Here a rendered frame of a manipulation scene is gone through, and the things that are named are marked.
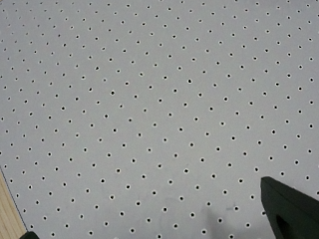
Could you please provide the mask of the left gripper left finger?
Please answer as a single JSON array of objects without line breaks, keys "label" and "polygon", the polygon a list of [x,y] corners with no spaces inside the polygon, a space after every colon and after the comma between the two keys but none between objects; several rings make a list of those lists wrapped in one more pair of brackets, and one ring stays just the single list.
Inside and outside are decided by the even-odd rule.
[{"label": "left gripper left finger", "polygon": [[26,232],[19,239],[40,239],[34,231]]}]

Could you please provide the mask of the grey base plate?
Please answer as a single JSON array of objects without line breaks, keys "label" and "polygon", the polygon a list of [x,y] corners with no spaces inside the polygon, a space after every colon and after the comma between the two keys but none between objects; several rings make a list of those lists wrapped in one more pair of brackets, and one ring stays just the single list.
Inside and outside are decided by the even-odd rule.
[{"label": "grey base plate", "polygon": [[0,172],[40,239],[275,239],[319,200],[319,0],[1,0]]}]

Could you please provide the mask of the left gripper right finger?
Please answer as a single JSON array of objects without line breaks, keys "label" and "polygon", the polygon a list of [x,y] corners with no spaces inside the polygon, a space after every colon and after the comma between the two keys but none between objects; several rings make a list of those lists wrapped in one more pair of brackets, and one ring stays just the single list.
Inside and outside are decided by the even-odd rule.
[{"label": "left gripper right finger", "polygon": [[276,239],[319,239],[319,200],[270,176],[261,177],[260,189]]}]

